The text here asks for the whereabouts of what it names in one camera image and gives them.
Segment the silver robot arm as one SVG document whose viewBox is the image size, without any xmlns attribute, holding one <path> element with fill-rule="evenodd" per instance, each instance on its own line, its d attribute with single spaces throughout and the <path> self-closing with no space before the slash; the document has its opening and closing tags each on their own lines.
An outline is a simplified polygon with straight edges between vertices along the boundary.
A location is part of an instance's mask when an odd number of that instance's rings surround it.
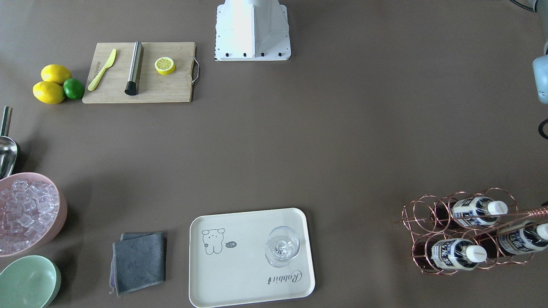
<svg viewBox="0 0 548 308">
<path fill-rule="evenodd" d="M 548 104 L 548 1 L 528 0 L 527 2 L 540 18 L 545 39 L 542 56 L 536 58 L 532 65 L 538 99 L 541 103 Z"/>
</svg>

